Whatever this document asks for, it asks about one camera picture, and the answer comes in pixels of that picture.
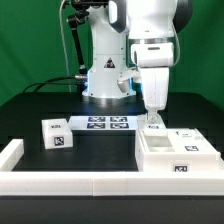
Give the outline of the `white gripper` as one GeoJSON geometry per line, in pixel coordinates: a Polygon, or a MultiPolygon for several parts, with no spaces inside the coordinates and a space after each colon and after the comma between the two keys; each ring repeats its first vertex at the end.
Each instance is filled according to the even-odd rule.
{"type": "Polygon", "coordinates": [[[173,44],[133,44],[131,60],[140,72],[142,94],[149,123],[156,123],[157,112],[167,103],[169,68],[173,65],[173,44]]]}

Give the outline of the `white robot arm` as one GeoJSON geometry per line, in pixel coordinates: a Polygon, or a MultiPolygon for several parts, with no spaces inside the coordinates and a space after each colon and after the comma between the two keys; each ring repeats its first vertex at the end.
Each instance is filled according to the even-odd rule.
{"type": "Polygon", "coordinates": [[[83,96],[102,104],[119,103],[136,96],[131,83],[137,82],[146,109],[138,120],[160,124],[169,71],[180,58],[177,33],[192,11],[192,0],[88,1],[93,64],[83,96]]]}

